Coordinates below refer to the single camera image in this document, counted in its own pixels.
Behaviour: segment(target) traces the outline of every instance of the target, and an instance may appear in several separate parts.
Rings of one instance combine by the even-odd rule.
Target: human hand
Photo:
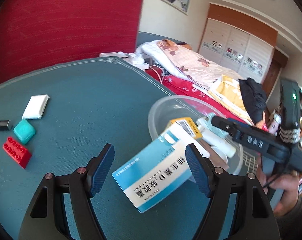
[[[258,168],[256,171],[256,177],[262,186],[264,186],[267,182],[274,179],[274,176],[267,178],[261,169],[261,157],[258,157],[257,160]],[[297,172],[294,175],[284,174],[276,179],[273,183],[270,184],[270,187],[273,189],[283,189],[283,196],[278,203],[278,205],[274,209],[274,214],[277,217],[284,216],[288,212],[290,212],[296,205],[298,200],[298,192],[299,192],[299,178],[297,176]]]

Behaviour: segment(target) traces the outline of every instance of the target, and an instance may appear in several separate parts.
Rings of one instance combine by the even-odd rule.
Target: ceiling
[[[251,15],[276,29],[277,48],[288,56],[302,52],[302,12],[293,0],[209,0]]]

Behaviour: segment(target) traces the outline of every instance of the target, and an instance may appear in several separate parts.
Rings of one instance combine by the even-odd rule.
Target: teal plastic box
[[[35,135],[36,130],[27,120],[22,119],[13,129],[13,132],[21,143],[25,145]]]

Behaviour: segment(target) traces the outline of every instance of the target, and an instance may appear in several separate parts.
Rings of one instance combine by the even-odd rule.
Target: vitamin d box
[[[191,143],[203,157],[210,156],[178,123],[174,123],[112,173],[139,212],[158,204],[192,176],[185,153],[186,146]]]

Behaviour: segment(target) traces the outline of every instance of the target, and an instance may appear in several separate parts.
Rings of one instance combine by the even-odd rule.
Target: white bottle
[[[229,158],[232,158],[234,156],[234,154],[236,153],[236,148],[229,144],[225,139],[217,136],[215,133],[211,132],[203,125],[199,125],[198,129],[202,134],[203,140],[205,140],[209,145],[218,148],[219,152],[223,152]]]

